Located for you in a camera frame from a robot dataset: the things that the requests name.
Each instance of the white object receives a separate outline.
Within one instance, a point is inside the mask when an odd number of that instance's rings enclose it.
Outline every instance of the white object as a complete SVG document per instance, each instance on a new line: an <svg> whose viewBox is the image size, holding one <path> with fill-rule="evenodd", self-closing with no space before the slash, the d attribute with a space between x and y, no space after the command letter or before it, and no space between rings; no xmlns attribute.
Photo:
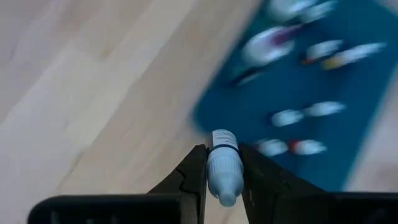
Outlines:
<svg viewBox="0 0 398 224"><path fill-rule="evenodd" d="M335 58L338 58L341 65L346 65L348 63L357 62L358 60L366 58L371 54L380 52L381 49L384 48L386 45L386 43L359 45L353 47L352 49L337 53L335 55Z"/></svg>
<svg viewBox="0 0 398 224"><path fill-rule="evenodd" d="M274 126L282 127L299 122L304 115L295 110L284 110L272 116L271 121Z"/></svg>
<svg viewBox="0 0 398 224"><path fill-rule="evenodd" d="M286 143L279 139L263 140L258 142L257 150L265 156L275 156L288 150Z"/></svg>
<svg viewBox="0 0 398 224"><path fill-rule="evenodd" d="M285 27L273 27L255 35L243 48L244 60L253 66L263 66L273 62L292 51L294 41L274 45L271 39L276 32Z"/></svg>
<svg viewBox="0 0 398 224"><path fill-rule="evenodd" d="M314 5L317 0L271 0L268 14L271 19L285 22L300 15L306 8Z"/></svg>
<svg viewBox="0 0 398 224"><path fill-rule="evenodd" d="M327 148L324 144L314 140L299 141L294 148L294 153L298 155L312 155L326 151Z"/></svg>
<svg viewBox="0 0 398 224"><path fill-rule="evenodd" d="M326 57L336 52L341 45L342 40L329 40L319 44L315 44L308 48L307 59L316 60L318 58Z"/></svg>
<svg viewBox="0 0 398 224"><path fill-rule="evenodd" d="M339 102L325 101L321 103L315 103L311 107L306 109L306 112L310 116L326 116L334 113L339 113L344 110L346 106Z"/></svg>
<svg viewBox="0 0 398 224"><path fill-rule="evenodd" d="M303 23L309 23L326 17L336 8L337 1L327 1L322 4L312 6L303 11L301 20Z"/></svg>
<svg viewBox="0 0 398 224"><path fill-rule="evenodd" d="M222 206L231 207L243 191L243 164L237 153L238 144L234 134L227 130L213 131L211 138L213 145L207 161L209 191Z"/></svg>

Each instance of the wooden floor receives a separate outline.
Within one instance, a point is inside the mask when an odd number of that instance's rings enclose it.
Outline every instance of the wooden floor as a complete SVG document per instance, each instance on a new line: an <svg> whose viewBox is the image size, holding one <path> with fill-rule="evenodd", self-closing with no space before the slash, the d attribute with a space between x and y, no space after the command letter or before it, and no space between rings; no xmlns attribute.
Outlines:
<svg viewBox="0 0 398 224"><path fill-rule="evenodd" d="M258 3L0 2L2 223L51 195L161 181L203 143L190 111ZM206 223L247 223L241 200L208 197Z"/></svg>

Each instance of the wooden surface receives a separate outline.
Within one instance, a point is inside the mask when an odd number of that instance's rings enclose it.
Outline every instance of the wooden surface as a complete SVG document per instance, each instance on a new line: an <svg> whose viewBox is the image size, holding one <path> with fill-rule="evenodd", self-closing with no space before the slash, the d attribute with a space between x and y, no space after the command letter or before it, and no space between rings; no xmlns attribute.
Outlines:
<svg viewBox="0 0 398 224"><path fill-rule="evenodd" d="M203 137L190 111L259 0L0 2L0 220L144 193ZM247 223L208 195L206 223Z"/></svg>

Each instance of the blue mat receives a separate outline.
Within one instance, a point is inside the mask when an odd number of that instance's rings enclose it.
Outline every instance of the blue mat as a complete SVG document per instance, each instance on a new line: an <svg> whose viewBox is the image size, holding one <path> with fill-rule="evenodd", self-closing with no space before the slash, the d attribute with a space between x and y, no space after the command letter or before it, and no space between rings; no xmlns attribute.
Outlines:
<svg viewBox="0 0 398 224"><path fill-rule="evenodd" d="M243 45L276 25L267 19L266 4L262 3L218 71L195 108L194 119L204 132L227 129L239 142L263 138L321 141L328 152L307 157L282 154L273 160L325 190L342 190L398 58L398 19L372 0L339 1L330 16L297 36L291 54L270 65L259 78L233 88L231 80L249 67L241 58ZM300 65L299 55L307 47L331 39L343 39L346 48L372 42L386 42L387 47L373 57L330 72L323 71L319 63ZM320 101L340 101L347 109L283 128L269 123L272 113Z"/></svg>

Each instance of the blue tray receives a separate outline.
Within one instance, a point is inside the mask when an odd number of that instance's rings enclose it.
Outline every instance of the blue tray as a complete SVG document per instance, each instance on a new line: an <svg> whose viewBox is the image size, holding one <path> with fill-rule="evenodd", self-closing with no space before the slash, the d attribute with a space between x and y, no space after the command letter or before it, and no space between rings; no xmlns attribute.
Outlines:
<svg viewBox="0 0 398 224"><path fill-rule="evenodd" d="M263 138L321 141L328 152L282 154L273 160L325 190L341 190L392 76L398 58L398 19L372 0L340 1L330 16L299 33L291 54L269 65L257 79L231 87L231 80L249 67L241 57L243 45L276 25L267 18L266 9L264 1L195 108L194 119L204 132L227 129L239 142ZM300 64L300 54L307 47L331 39L343 39L346 48L372 42L386 42L387 47L373 57L330 72L323 71L319 63ZM272 113L326 100L340 101L347 109L283 128L269 123Z"/></svg>

